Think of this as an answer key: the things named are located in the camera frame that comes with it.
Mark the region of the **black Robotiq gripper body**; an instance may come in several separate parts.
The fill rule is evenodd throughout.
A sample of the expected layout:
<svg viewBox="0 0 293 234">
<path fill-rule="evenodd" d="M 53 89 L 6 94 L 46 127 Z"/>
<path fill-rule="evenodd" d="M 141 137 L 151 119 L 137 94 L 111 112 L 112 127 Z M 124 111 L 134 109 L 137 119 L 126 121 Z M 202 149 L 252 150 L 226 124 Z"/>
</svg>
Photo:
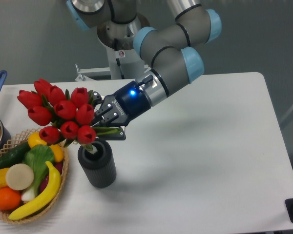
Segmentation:
<svg viewBox="0 0 293 234">
<path fill-rule="evenodd" d="M 91 123 L 102 127 L 127 126 L 150 108 L 146 95 L 132 81 L 115 93 L 105 96 Z"/>
</svg>

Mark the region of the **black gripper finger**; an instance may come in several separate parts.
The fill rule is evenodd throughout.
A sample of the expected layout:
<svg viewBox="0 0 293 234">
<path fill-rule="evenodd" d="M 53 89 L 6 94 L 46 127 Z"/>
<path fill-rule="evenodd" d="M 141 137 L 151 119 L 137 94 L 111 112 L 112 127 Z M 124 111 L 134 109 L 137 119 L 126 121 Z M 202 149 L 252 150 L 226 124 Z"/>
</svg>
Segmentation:
<svg viewBox="0 0 293 234">
<path fill-rule="evenodd" d="M 96 91 L 92 92 L 92 94 L 90 95 L 90 104 L 93 107 L 96 107 L 99 104 L 103 103 L 103 97 Z"/>
<path fill-rule="evenodd" d="M 96 135 L 99 139 L 109 140 L 125 140 L 126 135 L 122 127 L 94 127 Z"/>
</svg>

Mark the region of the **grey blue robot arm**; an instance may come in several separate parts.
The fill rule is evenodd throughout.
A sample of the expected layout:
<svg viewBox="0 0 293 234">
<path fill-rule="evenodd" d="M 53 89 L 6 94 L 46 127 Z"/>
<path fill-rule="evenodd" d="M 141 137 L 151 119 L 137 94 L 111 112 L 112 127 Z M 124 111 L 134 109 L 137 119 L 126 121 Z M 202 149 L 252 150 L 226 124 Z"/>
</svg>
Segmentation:
<svg viewBox="0 0 293 234">
<path fill-rule="evenodd" d="M 92 126 L 105 140 L 125 139 L 125 127 L 204 73 L 195 46 L 217 38 L 220 16 L 198 0 L 170 0 L 175 24 L 156 30 L 134 0 L 69 0 L 82 29 L 96 28 L 106 47 L 112 78 L 129 84 L 99 100 Z"/>
</svg>

